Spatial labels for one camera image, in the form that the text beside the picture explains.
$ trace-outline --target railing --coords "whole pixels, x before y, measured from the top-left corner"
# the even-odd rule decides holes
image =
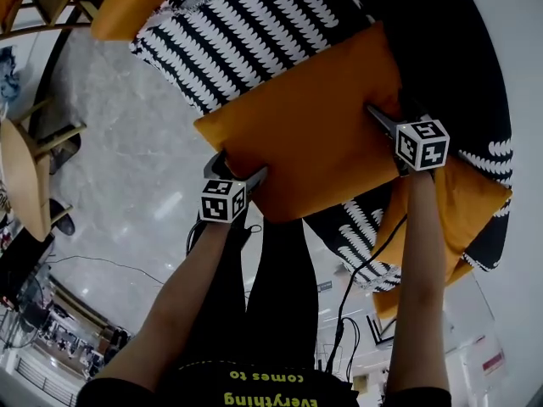
[[[19,359],[19,363],[17,364],[17,368],[15,368],[15,370],[34,386],[39,387],[47,395],[52,396],[62,404],[68,405],[68,407],[76,405],[76,393],[72,393],[62,388],[57,383],[52,382],[25,360]]]

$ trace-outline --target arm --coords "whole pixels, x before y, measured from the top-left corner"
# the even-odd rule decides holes
[[[445,241],[435,186],[427,172],[408,178],[407,232],[401,291],[387,391],[449,390],[443,347]]]
[[[183,351],[221,260],[230,225],[209,224],[162,287],[141,331],[97,378],[119,378],[154,391]]]

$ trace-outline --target wall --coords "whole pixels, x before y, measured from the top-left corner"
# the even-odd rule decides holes
[[[495,316],[508,377],[490,405],[524,406],[543,383],[543,0],[474,0],[494,43],[512,120],[512,213],[498,269],[477,273]]]

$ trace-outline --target black shirt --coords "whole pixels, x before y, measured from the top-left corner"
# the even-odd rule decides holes
[[[172,372],[157,393],[113,378],[93,380],[81,390],[77,406],[356,407],[357,395],[349,383],[316,370],[216,360],[196,362]],[[443,389],[421,387],[390,394],[385,402],[386,407],[411,404],[448,407],[451,395]]]

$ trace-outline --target person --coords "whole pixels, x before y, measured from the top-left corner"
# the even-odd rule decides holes
[[[442,306],[445,242],[427,172],[409,180],[400,304],[384,405],[451,405]],[[245,309],[245,218],[201,225],[141,331],[81,390],[77,405],[356,406],[348,382],[315,370],[316,277],[302,220],[264,220]]]

